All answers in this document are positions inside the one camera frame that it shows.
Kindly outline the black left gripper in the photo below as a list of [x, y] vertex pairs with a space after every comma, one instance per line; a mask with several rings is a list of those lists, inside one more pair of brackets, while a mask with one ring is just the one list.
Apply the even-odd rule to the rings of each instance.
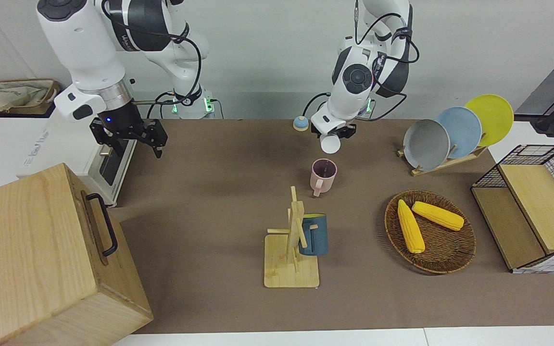
[[316, 136], [338, 136], [338, 138], [351, 138], [356, 133], [357, 125], [349, 124], [343, 127], [331, 129], [328, 133], [322, 134], [314, 125], [311, 125], [311, 132]]

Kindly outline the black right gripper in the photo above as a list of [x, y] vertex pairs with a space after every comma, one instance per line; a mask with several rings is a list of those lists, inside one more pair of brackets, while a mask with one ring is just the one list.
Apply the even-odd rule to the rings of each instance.
[[168, 140], [160, 120], [152, 120], [151, 130], [147, 130], [137, 106], [133, 103], [100, 112], [99, 118], [93, 118], [89, 128], [100, 145], [112, 147], [119, 138], [136, 139], [143, 144], [151, 145], [157, 159], [161, 158], [163, 147]]

